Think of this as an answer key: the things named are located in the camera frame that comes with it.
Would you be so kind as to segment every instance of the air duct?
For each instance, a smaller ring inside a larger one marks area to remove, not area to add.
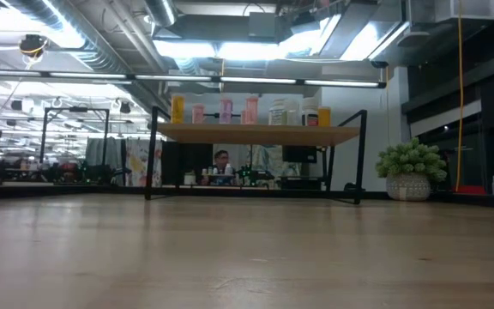
[[[177,21],[177,8],[172,0],[146,0],[146,7],[156,26],[169,27]]]
[[[100,33],[85,19],[69,0],[4,0],[6,4],[19,10],[28,18],[40,21],[57,32],[63,32],[71,26],[85,39],[85,53],[73,56],[95,72],[130,73],[129,66],[117,55]],[[153,102],[167,108],[164,101],[139,82],[131,85],[119,85],[124,91],[137,98],[148,112],[152,111]]]

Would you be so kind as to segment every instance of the man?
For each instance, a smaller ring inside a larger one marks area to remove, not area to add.
[[[214,154],[214,165],[211,167],[218,170],[219,175],[224,175],[226,165],[230,160],[230,156],[227,151],[219,150]],[[202,185],[235,185],[236,184],[236,171],[232,169],[232,175],[230,177],[211,177],[203,176]]]

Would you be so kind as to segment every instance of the black metal frame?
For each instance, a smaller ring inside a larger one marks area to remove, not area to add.
[[[149,144],[149,150],[148,150],[148,170],[147,170],[147,175],[146,175],[146,185],[144,187],[144,199],[147,201],[152,200],[152,195],[153,193],[160,193],[159,197],[157,198],[162,198],[163,197],[171,197],[174,195],[209,195],[209,196],[229,196],[230,190],[218,190],[218,189],[193,189],[190,188],[189,190],[183,190],[180,188],[179,184],[179,179],[180,177],[177,178],[177,183],[175,184],[175,187],[173,189],[170,188],[152,188],[152,177],[154,175],[154,162],[155,162],[155,143],[156,143],[156,136],[157,136],[157,130],[158,130],[158,121],[157,118],[160,115],[164,115],[167,118],[171,118],[169,114],[162,109],[160,109],[158,106],[153,106],[152,107],[152,128],[150,130],[150,144]],[[295,191],[295,196],[306,196],[306,197],[313,197],[313,198],[329,198],[333,199],[336,201],[344,202],[344,203],[353,203],[355,205],[359,205],[361,203],[361,199],[364,194],[362,182],[363,182],[363,174],[364,174],[364,154],[365,154],[365,135],[367,132],[367,111],[366,110],[361,110],[359,112],[356,112],[354,115],[352,115],[350,118],[347,120],[343,121],[340,123],[338,126],[345,126],[349,123],[351,123],[354,119],[361,118],[361,125],[359,126],[359,146],[358,146],[358,166],[357,166],[357,173],[356,173],[356,190],[355,191],[349,191],[349,192],[344,192],[346,194],[340,195],[341,197],[353,197],[353,202],[339,199],[337,198],[339,195],[337,193],[343,193],[340,191],[331,191],[331,181],[333,179],[333,167],[334,167],[334,148],[335,146],[331,146],[330,148],[330,154],[329,154],[329,163],[327,163],[327,149],[324,148],[322,150],[322,165],[323,165],[323,179],[325,181],[325,191]],[[281,191],[276,194],[276,192],[272,191],[252,191],[252,190],[240,190],[241,191],[241,196],[246,196],[246,197],[260,197],[260,196],[267,196],[267,197],[281,197],[283,195],[286,195],[287,193],[291,193],[290,191]]]
[[[88,111],[93,111],[93,112],[105,112],[106,113],[106,119],[105,119],[105,125],[104,125],[104,143],[103,143],[103,149],[102,149],[102,165],[106,164],[106,146],[108,143],[108,126],[110,123],[110,110],[107,108],[87,108],[87,107],[46,107],[45,108],[45,115],[43,117],[43,134],[41,135],[41,151],[39,152],[39,163],[43,163],[43,159],[45,156],[45,139],[47,138],[47,125],[57,116],[53,116],[51,119],[49,119],[49,112],[52,111],[58,111],[57,115],[61,113],[62,111],[68,111],[68,112],[88,112]]]

